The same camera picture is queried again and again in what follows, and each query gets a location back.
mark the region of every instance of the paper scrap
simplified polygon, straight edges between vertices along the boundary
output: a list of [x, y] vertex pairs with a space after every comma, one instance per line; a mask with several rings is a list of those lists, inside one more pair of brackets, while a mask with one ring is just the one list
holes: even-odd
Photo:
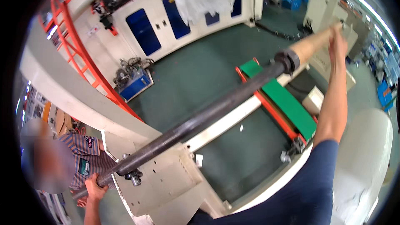
[[203, 155], [202, 154], [196, 154], [195, 158], [196, 158], [196, 166], [198, 168], [203, 167]]

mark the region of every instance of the factory floor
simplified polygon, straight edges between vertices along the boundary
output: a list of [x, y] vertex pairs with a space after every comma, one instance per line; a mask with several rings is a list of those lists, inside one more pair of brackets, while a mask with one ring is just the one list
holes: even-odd
[[[296, 34], [296, 25], [303, 21], [305, 11], [304, 6], [299, 11], [268, 6], [264, 7], [260, 22], [281, 32]], [[253, 57], [266, 65], [279, 49], [291, 43], [243, 24], [219, 31], [158, 61], [153, 67], [154, 85], [128, 104], [148, 125], [165, 132], [240, 85], [236, 66]], [[381, 108], [381, 105], [369, 69], [364, 64], [351, 64], [348, 70], [356, 79], [356, 85], [347, 95], [349, 123], [360, 110]], [[308, 91], [314, 85], [322, 92], [327, 89], [327, 82], [313, 68], [295, 78], [293, 85]], [[299, 101], [305, 97], [290, 86], [286, 88]], [[391, 109], [393, 127], [397, 127], [395, 115]], [[100, 136], [99, 131], [90, 127], [86, 133]], [[399, 151], [397, 132], [393, 141], [397, 142], [393, 142], [392, 151]], [[279, 155], [287, 146], [286, 136], [263, 108], [259, 108], [197, 153], [204, 155], [201, 169], [204, 176], [222, 200], [232, 203], [282, 167]], [[392, 153], [391, 167], [398, 162], [398, 154]], [[73, 224], [83, 224], [84, 210], [76, 207], [70, 193], [65, 192], [64, 198]], [[107, 192], [100, 204], [100, 216], [103, 225], [133, 224], [116, 190]]]

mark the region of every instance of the pipe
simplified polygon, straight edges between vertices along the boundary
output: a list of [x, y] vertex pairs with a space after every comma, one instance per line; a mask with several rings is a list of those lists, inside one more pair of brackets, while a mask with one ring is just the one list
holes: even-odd
[[[264, 84], [281, 75], [284, 70], [285, 67], [281, 62], [276, 62], [264, 69], [263, 72], [250, 79], [247, 83], [242, 84], [198, 113], [195, 113], [191, 118], [170, 129], [162, 136], [131, 154], [128, 158], [119, 161], [114, 167], [98, 176], [97, 184], [101, 187], [106, 186], [113, 181], [111, 173], [117, 172], [120, 176], [126, 175], [178, 142], [185, 142], [191, 135], [202, 131], [206, 125], [222, 118], [229, 111], [236, 108]], [[83, 188], [73, 194], [73, 199], [77, 200], [86, 195], [87, 189]]]
[[[276, 63], [272, 66], [265, 68], [257, 76], [248, 80], [247, 83], [242, 84], [198, 113], [195, 113], [191, 118], [170, 129], [128, 158], [119, 161], [114, 167], [98, 176], [97, 184], [101, 187], [106, 186], [113, 182], [112, 173], [117, 172], [118, 175], [124, 176], [178, 142], [187, 141], [192, 135], [202, 131], [206, 125], [222, 118], [229, 111], [247, 100], [272, 78], [280, 76], [284, 71], [293, 72], [300, 64], [307, 62], [316, 50], [329, 43], [333, 28], [341, 28], [342, 26], [341, 22], [335, 23], [325, 31], [313, 34], [292, 44], [289, 47], [291, 52], [281, 53], [282, 56], [276, 57]], [[86, 188], [76, 191], [73, 194], [73, 199], [77, 200], [84, 196], [87, 196]]]

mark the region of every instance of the green conveyor belt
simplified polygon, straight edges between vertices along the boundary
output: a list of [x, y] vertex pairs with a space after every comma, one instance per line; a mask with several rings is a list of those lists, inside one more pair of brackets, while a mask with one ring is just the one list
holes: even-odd
[[[250, 78], [263, 70], [263, 68], [253, 60], [241, 65], [240, 69]], [[307, 141], [312, 138], [317, 124], [292, 94], [282, 87], [276, 79], [271, 80], [261, 87], [261, 89], [276, 103], [283, 113], [285, 113]]]

